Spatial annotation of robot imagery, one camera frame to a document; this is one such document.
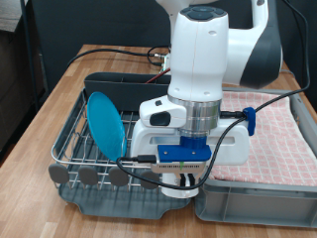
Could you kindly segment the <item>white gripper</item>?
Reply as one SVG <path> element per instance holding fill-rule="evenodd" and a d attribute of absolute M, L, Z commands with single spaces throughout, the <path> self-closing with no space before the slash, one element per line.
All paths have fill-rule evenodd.
<path fill-rule="evenodd" d="M 218 127 L 202 138 L 181 136 L 173 128 L 147 127 L 139 119 L 134 127 L 131 151 L 132 157 L 155 155 L 158 163 L 202 163 L 215 154 L 216 144 L 222 133 L 232 123 L 231 119 L 221 119 Z M 242 165 L 249 157 L 249 131 L 244 124 L 234 126 L 220 144 L 216 155 L 217 165 Z M 193 174 L 187 175 L 190 186 L 195 185 Z M 186 177 L 180 174 L 180 186 L 186 185 Z"/>

